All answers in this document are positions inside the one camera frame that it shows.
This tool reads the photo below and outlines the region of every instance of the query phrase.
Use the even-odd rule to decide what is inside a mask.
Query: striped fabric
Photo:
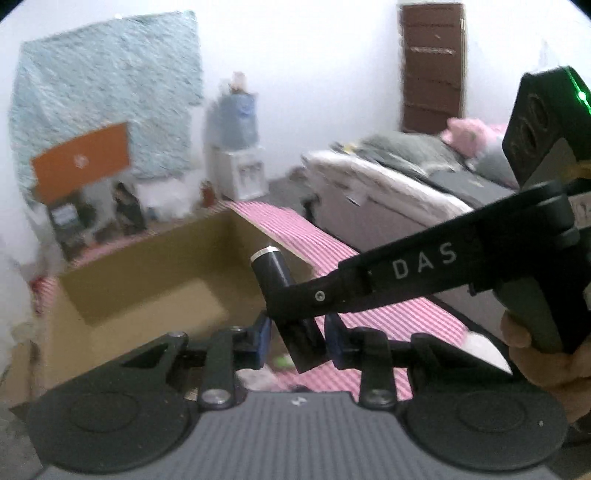
[[[317,229],[293,210],[280,209],[265,203],[221,203],[202,213],[202,216],[218,213],[228,207],[305,258],[313,265],[319,276],[326,275],[337,267],[339,261],[355,254],[353,249]],[[86,265],[157,233],[159,231],[148,231],[133,238],[123,238],[112,244],[93,248],[77,260],[73,268]],[[37,282],[38,309],[41,313],[51,306],[56,285],[55,278],[46,278]],[[365,325],[378,328],[395,340],[409,340],[413,333],[426,332],[459,346],[466,334],[466,327],[459,320],[422,298],[366,312],[343,314],[342,318],[349,327]],[[324,320],[317,318],[317,321],[323,330]],[[350,391],[355,398],[359,394],[358,371],[338,371],[331,363],[302,375],[298,375],[295,371],[287,371],[279,372],[277,377],[282,388],[297,384],[305,385],[315,391]],[[410,398],[411,391],[405,370],[396,369],[395,377],[399,398]]]

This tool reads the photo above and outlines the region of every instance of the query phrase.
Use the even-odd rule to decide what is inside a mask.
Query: white mattress
[[[321,150],[309,152],[302,159],[315,190],[328,181],[342,189],[353,203],[361,205],[371,199],[425,226],[472,211],[453,195],[354,155]]]

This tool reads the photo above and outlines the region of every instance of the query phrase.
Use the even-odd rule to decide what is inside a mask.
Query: finger
[[[531,346],[531,335],[525,327],[519,325],[509,312],[501,318],[501,332],[508,346],[527,348]]]
[[[573,355],[572,374],[586,378],[591,377],[591,342],[582,343]]]
[[[509,357],[524,377],[539,387],[556,387],[576,380],[579,376],[566,353],[541,353],[535,348],[509,347]]]
[[[548,391],[560,402],[569,423],[576,422],[591,410],[591,380],[579,379]]]

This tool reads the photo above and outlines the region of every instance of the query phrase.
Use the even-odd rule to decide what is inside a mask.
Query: pillow
[[[501,129],[500,125],[493,129],[474,118],[448,118],[447,130],[441,133],[441,139],[465,157],[473,158],[497,138]]]
[[[490,142],[475,158],[468,160],[466,165],[474,173],[487,180],[510,189],[519,189],[509,160],[503,152],[502,137],[497,137]]]

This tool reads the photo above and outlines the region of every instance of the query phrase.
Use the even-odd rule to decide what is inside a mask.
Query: pink pillow
[[[441,139],[465,157],[473,158],[505,130],[506,125],[493,128],[475,118],[448,118],[447,130],[441,132]]]

